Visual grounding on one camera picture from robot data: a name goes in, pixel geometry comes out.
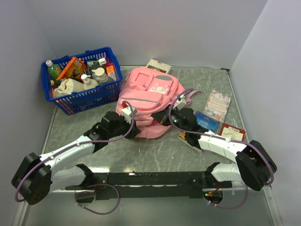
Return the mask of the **pink student backpack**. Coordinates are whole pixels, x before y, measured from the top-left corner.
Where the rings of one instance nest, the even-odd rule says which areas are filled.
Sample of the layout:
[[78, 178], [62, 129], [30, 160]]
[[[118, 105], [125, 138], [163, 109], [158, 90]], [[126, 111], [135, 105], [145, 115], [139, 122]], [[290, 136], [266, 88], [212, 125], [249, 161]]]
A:
[[158, 138], [170, 126], [163, 126], [151, 115], [164, 110], [184, 91], [184, 87], [174, 76], [138, 67], [130, 72], [121, 87], [116, 112], [121, 114], [123, 101], [128, 101], [137, 110], [135, 121], [141, 131], [137, 137]]

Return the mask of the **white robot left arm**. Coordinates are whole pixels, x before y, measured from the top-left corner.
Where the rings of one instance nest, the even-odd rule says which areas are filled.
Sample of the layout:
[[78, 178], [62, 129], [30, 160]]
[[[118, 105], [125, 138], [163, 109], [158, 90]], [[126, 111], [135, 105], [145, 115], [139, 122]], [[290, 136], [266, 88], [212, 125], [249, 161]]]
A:
[[46, 154], [26, 155], [11, 181], [16, 189], [15, 200], [34, 205], [43, 200], [48, 193], [65, 186], [90, 188], [93, 173], [87, 166], [81, 164], [69, 170], [64, 170], [64, 167], [101, 150], [109, 143], [123, 138], [132, 139], [138, 135], [140, 130], [134, 120], [136, 112], [137, 110], [130, 106], [122, 109], [121, 114], [109, 111], [101, 122], [96, 123], [70, 144]]

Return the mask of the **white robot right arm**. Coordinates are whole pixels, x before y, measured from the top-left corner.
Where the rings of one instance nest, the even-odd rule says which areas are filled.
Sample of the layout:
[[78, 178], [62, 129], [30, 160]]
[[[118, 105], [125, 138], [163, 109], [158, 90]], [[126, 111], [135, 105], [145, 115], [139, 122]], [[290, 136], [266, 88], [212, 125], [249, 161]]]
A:
[[241, 182], [249, 188], [260, 191], [272, 182], [277, 166], [260, 142], [250, 143], [221, 137], [201, 127], [190, 108], [170, 110], [168, 107], [152, 114], [153, 119], [163, 126], [175, 126], [184, 133], [185, 141], [192, 147], [221, 155], [231, 164], [213, 163], [205, 176], [209, 187], [217, 187], [221, 182]]

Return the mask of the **beige cloth bag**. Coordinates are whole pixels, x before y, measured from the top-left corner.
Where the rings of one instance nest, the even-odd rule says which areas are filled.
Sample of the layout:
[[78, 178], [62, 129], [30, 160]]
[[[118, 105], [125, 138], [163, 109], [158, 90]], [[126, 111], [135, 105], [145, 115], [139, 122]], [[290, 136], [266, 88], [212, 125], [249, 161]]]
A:
[[60, 83], [60, 85], [54, 89], [53, 98], [62, 97], [65, 95], [72, 94], [73, 92], [84, 91], [84, 84], [74, 80], [66, 79]]

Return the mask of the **blue Jane Eyre book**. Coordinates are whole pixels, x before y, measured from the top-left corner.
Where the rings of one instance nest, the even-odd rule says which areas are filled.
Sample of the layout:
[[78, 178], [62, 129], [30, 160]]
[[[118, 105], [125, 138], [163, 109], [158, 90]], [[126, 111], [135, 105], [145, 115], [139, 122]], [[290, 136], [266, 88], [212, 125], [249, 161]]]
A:
[[[201, 133], [205, 133], [207, 131], [216, 132], [219, 126], [219, 122], [211, 119], [210, 117], [206, 116], [205, 114], [201, 113], [200, 111], [195, 112], [196, 116], [196, 122], [198, 126], [193, 129], [192, 131], [197, 131]], [[202, 149], [200, 148], [200, 145], [198, 143], [198, 140], [200, 138], [197, 134], [187, 134], [181, 132], [178, 136], [179, 140], [186, 143], [188, 146], [196, 150], [197, 152], [201, 153]]]

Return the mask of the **floral pink notebook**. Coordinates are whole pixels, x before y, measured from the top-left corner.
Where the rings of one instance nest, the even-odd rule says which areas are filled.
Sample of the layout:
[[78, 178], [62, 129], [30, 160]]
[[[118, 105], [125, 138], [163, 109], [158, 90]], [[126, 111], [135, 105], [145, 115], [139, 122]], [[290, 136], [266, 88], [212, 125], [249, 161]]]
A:
[[212, 90], [205, 105], [203, 114], [216, 121], [224, 123], [230, 102], [231, 97]]

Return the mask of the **grey pump bottle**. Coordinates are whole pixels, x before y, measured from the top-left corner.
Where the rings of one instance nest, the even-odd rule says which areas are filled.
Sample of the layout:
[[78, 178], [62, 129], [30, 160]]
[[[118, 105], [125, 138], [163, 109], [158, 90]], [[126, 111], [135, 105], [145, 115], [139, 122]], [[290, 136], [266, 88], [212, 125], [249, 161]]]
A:
[[114, 82], [114, 79], [108, 76], [102, 67], [93, 69], [92, 76], [98, 82], [99, 85], [105, 85]]

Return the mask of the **cream lotion bottle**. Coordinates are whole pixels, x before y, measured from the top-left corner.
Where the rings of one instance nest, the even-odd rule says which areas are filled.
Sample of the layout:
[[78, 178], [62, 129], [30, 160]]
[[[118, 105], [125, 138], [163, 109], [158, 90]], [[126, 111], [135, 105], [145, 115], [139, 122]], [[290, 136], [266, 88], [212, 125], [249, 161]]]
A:
[[99, 85], [90, 75], [82, 74], [81, 79], [84, 81], [84, 90], [93, 89]]

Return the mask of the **white coffee cover book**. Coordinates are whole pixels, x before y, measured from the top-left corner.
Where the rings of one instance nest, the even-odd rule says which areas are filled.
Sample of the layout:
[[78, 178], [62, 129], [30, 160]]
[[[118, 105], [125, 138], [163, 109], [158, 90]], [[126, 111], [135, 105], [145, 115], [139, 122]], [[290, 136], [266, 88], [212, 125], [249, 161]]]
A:
[[155, 59], [151, 59], [148, 64], [146, 65], [147, 68], [162, 72], [162, 73], [169, 73], [171, 70], [171, 66], [167, 65], [163, 62], [160, 62]]

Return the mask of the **red framed card book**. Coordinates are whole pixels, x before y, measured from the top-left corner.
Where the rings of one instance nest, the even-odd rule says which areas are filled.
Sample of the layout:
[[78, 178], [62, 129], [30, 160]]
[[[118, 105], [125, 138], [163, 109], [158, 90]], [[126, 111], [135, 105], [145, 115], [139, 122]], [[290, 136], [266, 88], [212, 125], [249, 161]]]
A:
[[220, 131], [220, 136], [228, 137], [231, 138], [232, 140], [237, 140], [237, 141], [244, 141], [245, 134], [246, 134], [245, 130], [234, 127], [226, 123], [223, 123]]

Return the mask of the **pink carton box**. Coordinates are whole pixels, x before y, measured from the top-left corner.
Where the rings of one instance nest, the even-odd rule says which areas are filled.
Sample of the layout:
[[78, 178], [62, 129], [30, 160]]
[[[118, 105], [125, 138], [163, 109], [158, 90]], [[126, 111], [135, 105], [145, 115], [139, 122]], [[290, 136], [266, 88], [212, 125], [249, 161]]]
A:
[[106, 60], [105, 70], [107, 72], [107, 75], [111, 77], [114, 81], [116, 81], [117, 78], [114, 69], [114, 64], [108, 58], [106, 58], [105, 60]]

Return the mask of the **black packaged box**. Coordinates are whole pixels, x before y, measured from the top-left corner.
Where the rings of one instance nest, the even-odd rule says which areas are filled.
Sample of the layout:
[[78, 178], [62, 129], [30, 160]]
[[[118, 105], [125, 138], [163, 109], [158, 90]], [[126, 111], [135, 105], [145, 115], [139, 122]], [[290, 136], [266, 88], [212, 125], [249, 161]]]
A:
[[88, 75], [93, 74], [93, 70], [96, 70], [97, 68], [103, 68], [105, 69], [105, 65], [107, 64], [106, 58], [101, 58], [98, 60], [90, 60], [87, 61], [87, 70], [88, 70]]

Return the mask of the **orange snack box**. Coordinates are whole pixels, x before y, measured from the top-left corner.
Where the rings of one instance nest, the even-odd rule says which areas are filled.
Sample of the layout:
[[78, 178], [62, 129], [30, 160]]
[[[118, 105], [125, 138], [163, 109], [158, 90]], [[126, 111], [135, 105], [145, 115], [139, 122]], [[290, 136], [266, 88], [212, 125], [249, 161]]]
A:
[[73, 56], [56, 80], [69, 78], [80, 79], [86, 68], [87, 66], [84, 61]]

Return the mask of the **green drink bottle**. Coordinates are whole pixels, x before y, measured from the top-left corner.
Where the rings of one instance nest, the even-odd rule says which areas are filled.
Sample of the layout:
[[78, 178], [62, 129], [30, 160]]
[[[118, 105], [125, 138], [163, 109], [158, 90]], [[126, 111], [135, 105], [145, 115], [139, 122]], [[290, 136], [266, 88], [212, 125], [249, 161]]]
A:
[[53, 80], [56, 80], [62, 72], [61, 67], [58, 64], [54, 64], [51, 60], [46, 61], [46, 65], [48, 67], [49, 75]]

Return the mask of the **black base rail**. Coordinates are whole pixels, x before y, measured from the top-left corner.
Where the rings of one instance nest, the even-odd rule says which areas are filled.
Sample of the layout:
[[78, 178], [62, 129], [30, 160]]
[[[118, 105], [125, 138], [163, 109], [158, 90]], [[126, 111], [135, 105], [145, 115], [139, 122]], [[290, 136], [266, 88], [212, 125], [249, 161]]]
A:
[[66, 190], [92, 190], [96, 200], [116, 198], [189, 197], [202, 198], [203, 192], [216, 188], [232, 188], [232, 182], [218, 182], [209, 171], [178, 172], [106, 172], [94, 173], [84, 186], [68, 186]]

